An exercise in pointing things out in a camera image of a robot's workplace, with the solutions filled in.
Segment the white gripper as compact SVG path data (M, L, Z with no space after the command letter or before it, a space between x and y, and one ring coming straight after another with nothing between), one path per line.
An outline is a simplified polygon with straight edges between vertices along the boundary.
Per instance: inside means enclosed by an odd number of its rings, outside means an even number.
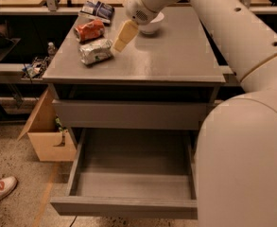
M122 52L128 43L138 34L138 25L147 25L158 15L157 12L149 10L142 0L127 0L124 7L126 15L130 20L122 23L114 39L113 49L117 52Z

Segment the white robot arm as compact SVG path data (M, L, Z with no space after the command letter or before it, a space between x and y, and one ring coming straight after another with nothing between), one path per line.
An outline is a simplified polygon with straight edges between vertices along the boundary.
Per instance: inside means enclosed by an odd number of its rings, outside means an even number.
M128 0L114 48L178 0ZM244 92L199 131L199 227L277 227L277 33L238 0L189 0Z

